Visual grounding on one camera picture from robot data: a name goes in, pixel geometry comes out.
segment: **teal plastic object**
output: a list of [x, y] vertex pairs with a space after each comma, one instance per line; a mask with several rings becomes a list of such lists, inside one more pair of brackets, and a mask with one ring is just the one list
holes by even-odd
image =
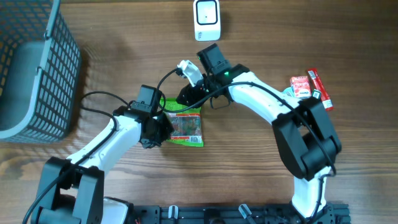
[[63, 139], [81, 55], [60, 1], [0, 0], [0, 26], [0, 141]]

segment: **pink package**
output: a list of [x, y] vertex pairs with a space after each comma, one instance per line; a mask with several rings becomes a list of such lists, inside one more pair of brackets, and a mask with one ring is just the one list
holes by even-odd
[[311, 97], [311, 88], [308, 77], [292, 77], [290, 79], [290, 85], [292, 86], [295, 97], [300, 99]]

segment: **red and white package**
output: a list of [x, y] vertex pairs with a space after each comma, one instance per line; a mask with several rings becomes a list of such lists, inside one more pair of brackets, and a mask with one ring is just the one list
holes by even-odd
[[319, 90], [321, 92], [321, 101], [325, 109], [327, 111], [333, 110], [333, 104], [331, 103], [329, 94], [326, 92], [325, 87], [322, 84], [317, 69], [316, 68], [308, 69], [307, 73], [310, 75], [314, 89]]
[[292, 86], [295, 97], [300, 99], [311, 97], [311, 88], [308, 77], [292, 77], [290, 79], [290, 85]]

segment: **blue basket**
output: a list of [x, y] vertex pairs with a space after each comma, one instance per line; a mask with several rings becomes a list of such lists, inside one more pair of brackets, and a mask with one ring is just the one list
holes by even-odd
[[0, 0], [0, 141], [68, 133], [81, 55], [59, 9], [59, 0]]

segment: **brown tabletop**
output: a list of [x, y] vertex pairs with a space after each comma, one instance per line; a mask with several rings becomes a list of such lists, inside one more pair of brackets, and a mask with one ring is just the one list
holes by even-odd
[[[316, 67], [335, 109], [343, 144], [326, 198], [348, 203], [353, 223], [397, 223], [398, 4], [396, 1], [222, 1], [221, 40], [231, 64], [249, 67], [277, 90]], [[93, 90], [137, 97], [179, 61], [201, 68], [209, 46], [193, 32], [192, 2], [64, 4], [62, 14], [83, 55], [80, 95]], [[176, 75], [168, 97], [187, 84]], [[120, 102], [93, 96], [85, 106], [111, 112]], [[293, 177], [280, 160], [271, 126], [242, 105], [201, 111], [205, 147], [164, 143], [130, 149], [105, 180], [105, 195], [135, 205], [288, 203]], [[43, 164], [91, 141], [108, 118], [80, 111], [56, 144], [0, 143], [0, 223], [20, 223], [33, 202]]]

